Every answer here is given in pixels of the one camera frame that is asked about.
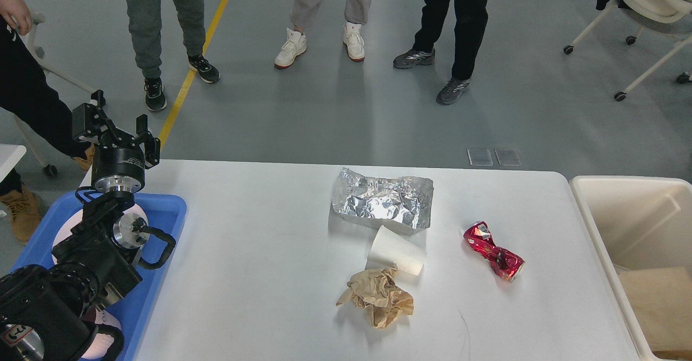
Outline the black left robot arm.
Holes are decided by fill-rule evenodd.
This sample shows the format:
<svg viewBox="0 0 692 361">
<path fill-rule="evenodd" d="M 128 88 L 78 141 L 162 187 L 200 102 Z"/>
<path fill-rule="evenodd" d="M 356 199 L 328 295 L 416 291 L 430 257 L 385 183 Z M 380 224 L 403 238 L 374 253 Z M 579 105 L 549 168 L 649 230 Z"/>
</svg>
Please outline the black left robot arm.
<svg viewBox="0 0 692 361">
<path fill-rule="evenodd" d="M 2 278 L 2 360 L 78 360 L 97 336 L 113 339 L 103 356 L 115 360 L 124 348 L 121 329 L 90 322 L 90 310 L 121 301 L 143 280 L 137 268 L 166 264 L 176 240 L 129 212 L 145 186 L 145 171 L 159 163 L 161 142 L 136 120 L 136 134 L 118 129 L 103 110 L 101 90 L 72 111 L 72 137 L 94 142 L 91 184 L 82 220 L 52 248 L 56 264 L 21 267 Z"/>
</svg>

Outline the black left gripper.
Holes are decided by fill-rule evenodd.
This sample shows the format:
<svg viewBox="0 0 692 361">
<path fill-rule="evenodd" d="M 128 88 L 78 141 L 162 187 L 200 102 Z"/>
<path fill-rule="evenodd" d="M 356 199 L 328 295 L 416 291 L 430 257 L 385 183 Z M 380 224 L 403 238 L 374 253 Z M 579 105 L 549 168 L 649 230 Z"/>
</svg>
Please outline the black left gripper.
<svg viewBox="0 0 692 361">
<path fill-rule="evenodd" d="M 133 148 L 122 148 L 123 135 L 105 114 L 104 92 L 96 90 L 90 102 L 72 110 L 71 135 L 76 142 L 92 142 L 95 149 L 91 186 L 98 192 L 136 193 L 145 186 L 145 168 L 159 164 L 161 140 L 148 128 L 148 115 L 136 119 Z"/>
</svg>

